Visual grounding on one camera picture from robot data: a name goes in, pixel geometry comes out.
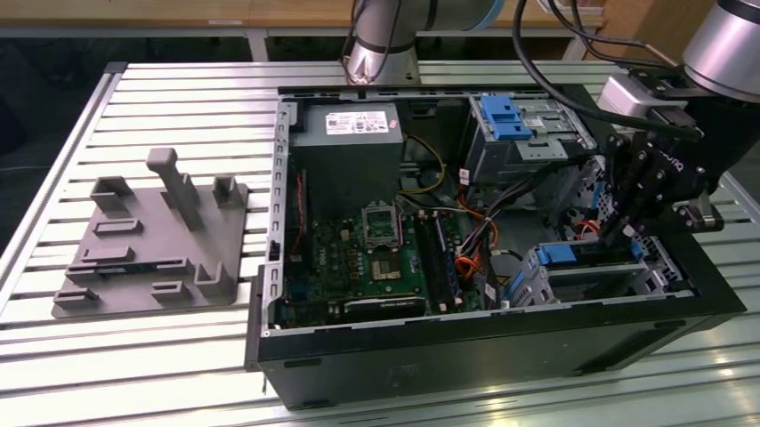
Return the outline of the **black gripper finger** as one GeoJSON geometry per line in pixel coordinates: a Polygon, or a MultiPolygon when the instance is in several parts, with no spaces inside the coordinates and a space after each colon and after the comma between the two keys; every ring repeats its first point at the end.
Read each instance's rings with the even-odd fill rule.
{"type": "Polygon", "coordinates": [[[609,135],[605,146],[606,194],[613,212],[603,224],[599,240],[609,247],[621,246],[629,239],[626,227],[635,228],[637,143],[638,133],[614,133],[609,135]]]}
{"type": "Polygon", "coordinates": [[[672,165],[654,149],[639,149],[621,181],[621,235],[630,239],[657,215],[661,193],[672,178],[672,165]]]}

